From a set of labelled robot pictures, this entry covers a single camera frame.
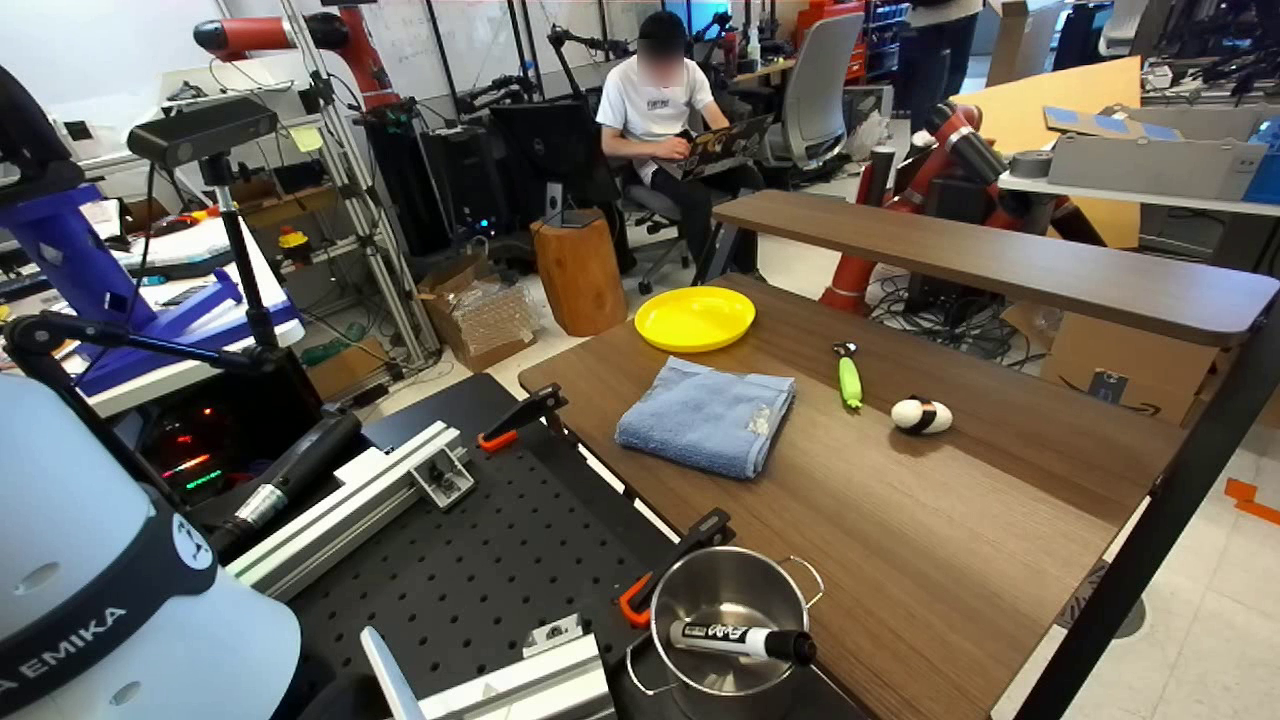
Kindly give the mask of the red robot arm background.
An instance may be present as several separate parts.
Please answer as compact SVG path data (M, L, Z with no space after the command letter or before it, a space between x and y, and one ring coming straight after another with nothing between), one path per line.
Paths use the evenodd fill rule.
M322 13L303 17L303 37L317 51L335 51L357 94L369 109L388 109L401 94L388 80L388 69L369 37L366 7L372 0L322 0ZM297 46L297 30L290 17L225 17L201 20L191 39L217 59L245 59L254 51L280 51Z

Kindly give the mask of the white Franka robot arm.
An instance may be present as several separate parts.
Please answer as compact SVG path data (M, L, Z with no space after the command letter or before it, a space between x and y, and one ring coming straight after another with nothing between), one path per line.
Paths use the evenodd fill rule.
M272 720L290 605L230 578L45 383L0 379L0 720Z

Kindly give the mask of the red robot arm right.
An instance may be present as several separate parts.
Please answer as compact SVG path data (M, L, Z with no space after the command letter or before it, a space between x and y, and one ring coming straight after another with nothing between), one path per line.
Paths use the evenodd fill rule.
M900 175L889 175L892 159L878 153L856 202L892 212L1014 228L1015 218L1002 202L1005 159L980 136L980 123L984 113L974 105L936 105L924 123L924 143L909 153Z

